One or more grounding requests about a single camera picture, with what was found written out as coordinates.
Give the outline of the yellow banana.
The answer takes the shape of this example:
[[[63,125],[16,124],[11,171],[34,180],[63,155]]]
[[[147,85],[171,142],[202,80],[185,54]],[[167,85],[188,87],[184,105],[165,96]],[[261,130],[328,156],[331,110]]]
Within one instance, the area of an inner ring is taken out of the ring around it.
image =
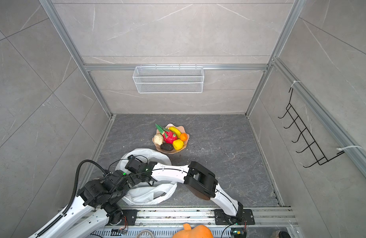
[[[177,136],[177,138],[181,137],[182,133],[176,127],[169,127],[168,129],[172,131]]]

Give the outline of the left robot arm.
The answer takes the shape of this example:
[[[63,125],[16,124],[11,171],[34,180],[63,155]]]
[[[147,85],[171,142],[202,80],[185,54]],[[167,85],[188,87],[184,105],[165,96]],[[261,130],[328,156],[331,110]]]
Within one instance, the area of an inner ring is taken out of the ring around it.
[[[107,224],[125,221],[117,202],[130,190],[129,176],[123,171],[87,182],[74,191],[67,206],[32,238],[84,238]]]

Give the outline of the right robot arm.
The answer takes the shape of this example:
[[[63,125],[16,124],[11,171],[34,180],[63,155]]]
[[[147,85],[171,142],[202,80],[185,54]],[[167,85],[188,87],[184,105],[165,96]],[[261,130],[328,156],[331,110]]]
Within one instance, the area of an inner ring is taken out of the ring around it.
[[[134,182],[168,181],[186,185],[203,200],[211,200],[229,217],[230,223],[244,221],[243,205],[231,198],[220,186],[215,174],[198,162],[185,166],[170,166],[157,162],[143,162],[130,155],[125,165],[126,175]]]

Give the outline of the yellow lemon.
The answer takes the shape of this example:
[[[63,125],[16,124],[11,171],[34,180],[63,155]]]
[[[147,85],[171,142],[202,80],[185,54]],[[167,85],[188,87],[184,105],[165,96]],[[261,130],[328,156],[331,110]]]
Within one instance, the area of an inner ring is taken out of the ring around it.
[[[176,150],[176,151],[179,151],[181,150],[183,147],[184,147],[184,142],[180,139],[177,139],[175,141],[173,141],[173,148]]]

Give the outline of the dark brown avocado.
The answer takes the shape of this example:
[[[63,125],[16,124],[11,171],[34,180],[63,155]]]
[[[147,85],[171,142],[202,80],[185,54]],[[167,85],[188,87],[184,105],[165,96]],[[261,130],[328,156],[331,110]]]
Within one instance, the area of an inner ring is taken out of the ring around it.
[[[162,150],[165,150],[165,151],[173,151],[174,150],[174,147],[172,144],[169,144],[169,143],[163,143],[160,148]]]

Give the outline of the orange fruit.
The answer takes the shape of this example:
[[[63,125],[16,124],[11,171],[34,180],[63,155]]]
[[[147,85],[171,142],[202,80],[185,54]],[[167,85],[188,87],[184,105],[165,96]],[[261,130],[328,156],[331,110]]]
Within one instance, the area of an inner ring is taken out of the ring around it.
[[[188,140],[188,135],[186,133],[181,133],[180,140],[185,142]]]

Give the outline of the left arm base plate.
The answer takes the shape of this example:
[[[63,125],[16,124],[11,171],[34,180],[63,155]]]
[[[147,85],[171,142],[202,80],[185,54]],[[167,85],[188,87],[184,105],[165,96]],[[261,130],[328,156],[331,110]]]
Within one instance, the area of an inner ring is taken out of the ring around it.
[[[128,226],[134,226],[137,218],[137,213],[138,210],[136,209],[122,210],[120,221],[117,225],[124,227],[126,223]]]

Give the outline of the pink dragon fruit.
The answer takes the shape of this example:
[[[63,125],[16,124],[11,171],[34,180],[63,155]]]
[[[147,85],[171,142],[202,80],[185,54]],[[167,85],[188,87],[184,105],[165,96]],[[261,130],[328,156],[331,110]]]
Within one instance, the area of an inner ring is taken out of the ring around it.
[[[159,126],[158,124],[155,124],[157,130],[162,134],[164,141],[168,144],[173,144],[173,142],[175,140],[178,139],[178,137],[176,136],[176,134],[172,131],[170,131],[167,128],[163,128],[161,126]]]

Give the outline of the white plastic bag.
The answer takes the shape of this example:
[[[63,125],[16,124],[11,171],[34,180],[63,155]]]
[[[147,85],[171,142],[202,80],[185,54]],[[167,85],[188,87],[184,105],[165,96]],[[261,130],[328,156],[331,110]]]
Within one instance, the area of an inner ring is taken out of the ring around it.
[[[115,169],[128,174],[129,170],[125,169],[125,165],[130,155],[135,156],[142,162],[157,162],[169,166],[172,164],[170,158],[161,152],[147,148],[137,148],[125,154],[116,164]],[[132,187],[122,200],[127,205],[156,205],[172,197],[177,186],[176,182],[168,181],[158,181],[153,186],[146,182],[141,182]]]

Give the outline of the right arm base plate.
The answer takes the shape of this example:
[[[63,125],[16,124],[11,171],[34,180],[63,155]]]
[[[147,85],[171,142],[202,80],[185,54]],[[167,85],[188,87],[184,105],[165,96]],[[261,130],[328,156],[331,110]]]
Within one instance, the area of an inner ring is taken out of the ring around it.
[[[250,209],[240,210],[236,216],[230,216],[221,209],[215,209],[214,216],[216,225],[255,225],[254,215]]]

